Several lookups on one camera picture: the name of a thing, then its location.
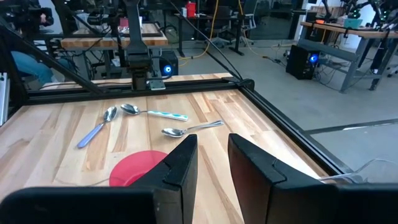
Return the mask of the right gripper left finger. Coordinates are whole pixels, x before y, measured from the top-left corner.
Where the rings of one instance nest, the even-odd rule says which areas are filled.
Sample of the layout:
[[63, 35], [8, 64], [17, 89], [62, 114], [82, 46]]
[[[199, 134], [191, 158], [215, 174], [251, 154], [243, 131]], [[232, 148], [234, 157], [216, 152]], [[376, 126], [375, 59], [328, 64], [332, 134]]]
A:
[[133, 182], [131, 224], [192, 224], [198, 176], [198, 139], [188, 135]]

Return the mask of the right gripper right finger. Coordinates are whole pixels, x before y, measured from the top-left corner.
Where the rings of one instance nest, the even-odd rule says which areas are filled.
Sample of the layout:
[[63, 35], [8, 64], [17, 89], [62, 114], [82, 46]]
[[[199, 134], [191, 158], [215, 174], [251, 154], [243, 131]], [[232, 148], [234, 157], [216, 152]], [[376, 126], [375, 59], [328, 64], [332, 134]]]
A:
[[245, 224], [328, 224], [336, 190], [238, 134], [228, 137], [234, 188]]

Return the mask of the pink plastic bowl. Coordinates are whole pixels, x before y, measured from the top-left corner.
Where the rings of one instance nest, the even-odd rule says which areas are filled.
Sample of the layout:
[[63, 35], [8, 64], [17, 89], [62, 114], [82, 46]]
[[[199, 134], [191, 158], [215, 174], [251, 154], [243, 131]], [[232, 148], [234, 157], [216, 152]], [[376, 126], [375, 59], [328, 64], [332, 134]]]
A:
[[120, 160], [109, 175], [110, 187], [126, 187], [141, 178], [167, 157], [160, 151], [135, 152]]

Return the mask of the all-metal spoon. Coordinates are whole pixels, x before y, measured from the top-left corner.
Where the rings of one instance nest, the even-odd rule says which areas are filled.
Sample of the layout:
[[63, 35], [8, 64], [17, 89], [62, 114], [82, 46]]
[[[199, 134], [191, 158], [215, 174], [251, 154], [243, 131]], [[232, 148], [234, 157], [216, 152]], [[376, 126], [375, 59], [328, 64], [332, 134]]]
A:
[[203, 128], [213, 128], [213, 127], [222, 126], [222, 125], [224, 125], [224, 122], [222, 120], [219, 120], [219, 121], [215, 121], [215, 122], [208, 123], [208, 124], [193, 126], [193, 127], [187, 128], [187, 129], [165, 128], [165, 129], [161, 130], [161, 132], [162, 132], [162, 134], [172, 137], [172, 138], [180, 138], [180, 137], [184, 136], [185, 134], [189, 133], [190, 131], [194, 131], [197, 129], [203, 129]]

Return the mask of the shallow clear plastic tray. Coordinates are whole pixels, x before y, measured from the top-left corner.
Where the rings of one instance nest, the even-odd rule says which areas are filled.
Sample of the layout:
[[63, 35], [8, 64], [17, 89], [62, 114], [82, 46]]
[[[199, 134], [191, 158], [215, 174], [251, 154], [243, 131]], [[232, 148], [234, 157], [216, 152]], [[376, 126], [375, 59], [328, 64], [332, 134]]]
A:
[[398, 183], [398, 163], [385, 159], [373, 159], [356, 171], [347, 174], [322, 177], [319, 181], [324, 183], [346, 182], [350, 184]]

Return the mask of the black computer tower blue light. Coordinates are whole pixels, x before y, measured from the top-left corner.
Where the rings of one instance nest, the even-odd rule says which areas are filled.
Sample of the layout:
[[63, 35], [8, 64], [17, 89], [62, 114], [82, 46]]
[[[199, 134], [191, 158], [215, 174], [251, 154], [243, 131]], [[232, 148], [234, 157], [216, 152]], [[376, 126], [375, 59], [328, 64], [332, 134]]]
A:
[[163, 77], [178, 75], [178, 58], [174, 51], [165, 50], [159, 58], [159, 68]]
[[298, 80], [311, 80], [315, 75], [319, 56], [319, 51], [293, 45], [287, 56], [285, 72]]

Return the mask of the wooden workstation table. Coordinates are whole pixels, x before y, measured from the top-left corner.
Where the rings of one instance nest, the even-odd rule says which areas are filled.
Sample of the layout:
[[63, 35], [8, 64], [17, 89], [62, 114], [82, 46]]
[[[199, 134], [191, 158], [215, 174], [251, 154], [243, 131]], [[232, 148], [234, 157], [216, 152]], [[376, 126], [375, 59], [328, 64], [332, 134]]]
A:
[[[168, 39], [156, 23], [144, 23], [142, 25], [142, 40], [148, 46], [167, 45]], [[119, 46], [116, 37], [103, 38], [65, 38], [60, 41], [61, 46], [68, 50], [83, 50], [93, 48], [117, 48]]]

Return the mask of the red container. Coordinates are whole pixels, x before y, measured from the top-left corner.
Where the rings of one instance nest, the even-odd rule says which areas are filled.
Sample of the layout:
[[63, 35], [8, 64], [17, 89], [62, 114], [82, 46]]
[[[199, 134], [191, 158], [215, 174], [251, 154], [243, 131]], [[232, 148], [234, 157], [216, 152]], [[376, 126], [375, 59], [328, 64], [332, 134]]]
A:
[[185, 9], [187, 10], [187, 17], [192, 18], [196, 16], [196, 11], [197, 11], [197, 4], [192, 1], [188, 1], [185, 5]]

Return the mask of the wooden desk grey legs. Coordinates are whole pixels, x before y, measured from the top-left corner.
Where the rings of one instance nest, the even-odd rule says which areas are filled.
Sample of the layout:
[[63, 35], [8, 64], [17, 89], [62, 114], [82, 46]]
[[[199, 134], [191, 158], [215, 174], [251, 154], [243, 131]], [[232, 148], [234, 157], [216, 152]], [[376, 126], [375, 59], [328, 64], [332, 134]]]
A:
[[[393, 55], [398, 52], [398, 33], [394, 31], [373, 31], [371, 29], [352, 29], [345, 28], [340, 25], [333, 24], [319, 24], [311, 22], [301, 22], [300, 25], [303, 27], [300, 38], [297, 42], [299, 47], [303, 47], [307, 50], [317, 50], [325, 55], [330, 55], [335, 58], [345, 60], [349, 63], [347, 70], [343, 70], [340, 66], [334, 65], [332, 62], [325, 59], [320, 60], [320, 65], [337, 70], [345, 74], [345, 79], [340, 88], [340, 92], [344, 93], [346, 90], [351, 88], [354, 80], [371, 79], [372, 83], [370, 90], [374, 91], [380, 81], [383, 78], [383, 74], [386, 71], [387, 66], [390, 64]], [[329, 45], [325, 45], [319, 42], [308, 40], [305, 35], [307, 29], [323, 29], [331, 32], [342, 34], [344, 37], [349, 35], [356, 35], [361, 38], [361, 41], [354, 52], [350, 52], [343, 49], [338, 49]], [[391, 40], [392, 44], [388, 47], [385, 56], [382, 57], [382, 62], [377, 70], [376, 74], [370, 75], [368, 73], [360, 72], [359, 67], [362, 64], [362, 60], [366, 58], [366, 47], [370, 40]]]

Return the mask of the person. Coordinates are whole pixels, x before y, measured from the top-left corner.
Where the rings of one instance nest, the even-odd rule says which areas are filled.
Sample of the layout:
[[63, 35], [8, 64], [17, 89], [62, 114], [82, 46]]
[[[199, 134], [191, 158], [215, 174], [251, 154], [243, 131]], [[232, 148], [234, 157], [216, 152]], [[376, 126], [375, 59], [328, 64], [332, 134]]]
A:
[[[29, 8], [31, 6], [40, 7], [40, 4], [38, 0], [0, 0], [0, 7], [6, 6], [21, 6], [22, 8]], [[41, 84], [65, 81], [65, 77], [63, 75], [60, 75], [59, 77], [54, 75], [53, 71], [48, 66], [39, 62], [32, 56], [30, 51], [26, 51], [25, 48], [20, 47], [13, 38], [5, 36], [4, 40], [7, 44], [7, 49], [11, 52], [19, 73], [33, 75], [38, 78]]]

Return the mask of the teal box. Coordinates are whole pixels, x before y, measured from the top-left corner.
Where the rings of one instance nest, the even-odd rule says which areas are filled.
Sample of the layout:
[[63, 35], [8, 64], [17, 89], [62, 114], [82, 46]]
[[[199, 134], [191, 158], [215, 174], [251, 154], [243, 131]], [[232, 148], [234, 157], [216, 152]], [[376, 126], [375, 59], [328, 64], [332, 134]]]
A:
[[359, 29], [361, 27], [362, 19], [346, 18], [343, 21], [344, 28]]

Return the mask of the silver aluminium extrusion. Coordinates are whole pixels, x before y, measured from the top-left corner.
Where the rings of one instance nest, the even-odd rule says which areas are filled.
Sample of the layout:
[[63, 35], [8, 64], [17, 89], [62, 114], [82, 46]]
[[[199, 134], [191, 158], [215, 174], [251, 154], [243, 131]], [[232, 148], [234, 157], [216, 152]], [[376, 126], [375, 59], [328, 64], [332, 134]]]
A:
[[10, 80], [6, 72], [0, 73], [0, 127], [8, 120]]

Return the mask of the black aluminium table frame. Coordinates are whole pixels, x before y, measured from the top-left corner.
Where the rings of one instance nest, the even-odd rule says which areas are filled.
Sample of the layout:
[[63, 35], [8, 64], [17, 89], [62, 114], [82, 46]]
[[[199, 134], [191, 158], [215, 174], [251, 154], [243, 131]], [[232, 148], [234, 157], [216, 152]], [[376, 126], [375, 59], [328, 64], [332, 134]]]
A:
[[[72, 79], [77, 88], [54, 89], [43, 91], [26, 90], [21, 78], [16, 72], [16, 65], [4, 43], [4, 38], [10, 37], [15, 43], [21, 45], [38, 59], [53, 67], [66, 77]], [[25, 105], [44, 105], [52, 103], [71, 103], [79, 101], [110, 100], [117, 98], [133, 98], [140, 96], [171, 95], [180, 93], [195, 93], [205, 91], [239, 90], [249, 101], [264, 113], [278, 128], [280, 128], [302, 151], [308, 155], [319, 167], [329, 175], [340, 175], [349, 172], [344, 164], [338, 164], [332, 159], [332, 155], [309, 134], [305, 133], [291, 119], [286, 117], [273, 104], [267, 101], [254, 89], [254, 80], [239, 78], [231, 73], [226, 78], [214, 78], [209, 80], [178, 80], [170, 77], [163, 90], [133, 89], [132, 83], [113, 86], [98, 86], [89, 82], [77, 74], [69, 71], [59, 64], [51, 56], [45, 54], [32, 43], [25, 41], [5, 23], [0, 22], [0, 50], [2, 50], [2, 63], [11, 79], [11, 96], [16, 108]]]

